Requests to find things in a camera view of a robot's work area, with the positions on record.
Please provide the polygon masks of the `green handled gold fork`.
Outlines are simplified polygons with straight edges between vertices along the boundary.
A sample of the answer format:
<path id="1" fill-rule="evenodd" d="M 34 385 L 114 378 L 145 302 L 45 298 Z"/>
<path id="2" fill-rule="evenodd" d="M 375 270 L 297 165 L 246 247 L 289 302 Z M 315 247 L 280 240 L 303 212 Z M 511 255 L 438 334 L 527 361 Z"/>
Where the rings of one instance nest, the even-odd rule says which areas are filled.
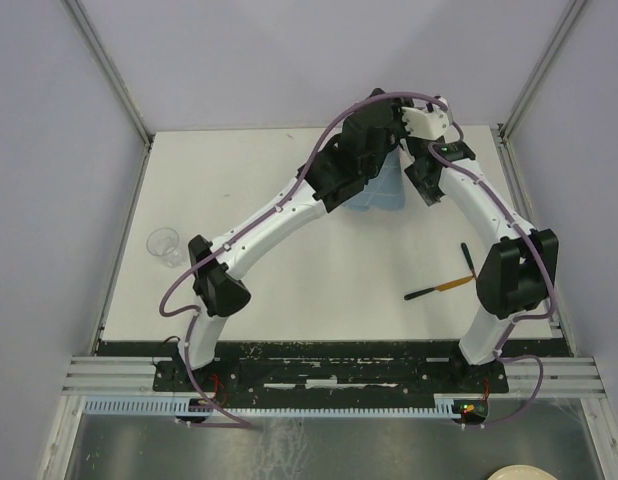
<path id="1" fill-rule="evenodd" d="M 471 256 L 469 247 L 468 247 L 468 245 L 465 242 L 462 242 L 460 244 L 460 247 L 461 247 L 464 259 L 465 259 L 465 261 L 467 263 L 467 266 L 468 266 L 468 268 L 469 268 L 469 270 L 470 270 L 470 272 L 472 274 L 472 277 L 474 279 L 476 279 L 477 278 L 477 272 L 476 272 L 476 269 L 475 269 L 475 265 L 474 265 L 473 258 Z"/>

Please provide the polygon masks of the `clear plastic cup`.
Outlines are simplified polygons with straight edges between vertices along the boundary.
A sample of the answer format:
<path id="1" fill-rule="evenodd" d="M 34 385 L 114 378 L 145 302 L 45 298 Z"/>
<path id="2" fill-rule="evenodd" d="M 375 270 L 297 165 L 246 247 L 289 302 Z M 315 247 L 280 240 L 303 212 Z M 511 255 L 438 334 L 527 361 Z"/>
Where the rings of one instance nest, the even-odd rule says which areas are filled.
<path id="1" fill-rule="evenodd" d="M 146 240 L 146 249 L 154 259 L 170 268 L 185 263 L 180 236 L 173 228 L 162 227 L 154 230 Z"/>

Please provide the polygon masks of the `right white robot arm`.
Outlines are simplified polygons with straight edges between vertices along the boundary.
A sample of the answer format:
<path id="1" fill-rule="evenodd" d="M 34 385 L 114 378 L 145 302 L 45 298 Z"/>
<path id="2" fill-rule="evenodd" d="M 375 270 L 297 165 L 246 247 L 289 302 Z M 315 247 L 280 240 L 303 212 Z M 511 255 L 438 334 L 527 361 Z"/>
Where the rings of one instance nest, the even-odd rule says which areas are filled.
<path id="1" fill-rule="evenodd" d="M 559 241 L 507 204 L 465 142 L 409 138 L 405 149 L 411 157 L 405 174 L 425 203 L 452 200 L 487 250 L 476 276 L 478 311 L 458 342 L 462 357 L 447 368 L 452 386 L 470 391 L 484 379 L 482 365 L 497 358 L 518 323 L 555 313 Z"/>

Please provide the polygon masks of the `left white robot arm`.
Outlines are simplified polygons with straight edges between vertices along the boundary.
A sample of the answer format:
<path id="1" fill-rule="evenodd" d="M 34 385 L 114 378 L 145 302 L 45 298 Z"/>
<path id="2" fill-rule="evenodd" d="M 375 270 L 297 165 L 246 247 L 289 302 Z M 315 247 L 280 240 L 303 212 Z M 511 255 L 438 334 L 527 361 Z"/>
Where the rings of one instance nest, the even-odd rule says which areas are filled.
<path id="1" fill-rule="evenodd" d="M 339 133 L 320 137 L 307 162 L 275 199 L 225 235 L 212 241 L 196 236 L 189 242 L 197 302 L 175 370 L 187 389 L 208 383 L 209 364 L 228 318 L 251 301 L 243 282 L 248 270 L 295 231 L 361 193 L 380 174 L 386 157 L 406 136 L 402 109 L 412 104 L 397 94 L 373 90 L 339 119 Z"/>

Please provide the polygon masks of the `blue checked cloth placemat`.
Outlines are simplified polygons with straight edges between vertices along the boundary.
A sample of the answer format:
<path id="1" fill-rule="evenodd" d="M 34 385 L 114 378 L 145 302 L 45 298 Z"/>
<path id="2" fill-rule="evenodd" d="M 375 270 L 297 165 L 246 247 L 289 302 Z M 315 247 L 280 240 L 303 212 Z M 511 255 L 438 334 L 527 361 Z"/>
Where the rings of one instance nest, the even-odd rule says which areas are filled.
<path id="1" fill-rule="evenodd" d="M 406 203 L 400 148 L 396 147 L 385 158 L 377 177 L 371 179 L 364 189 L 347 200 L 344 205 L 350 210 L 368 212 L 372 209 L 400 211 Z"/>

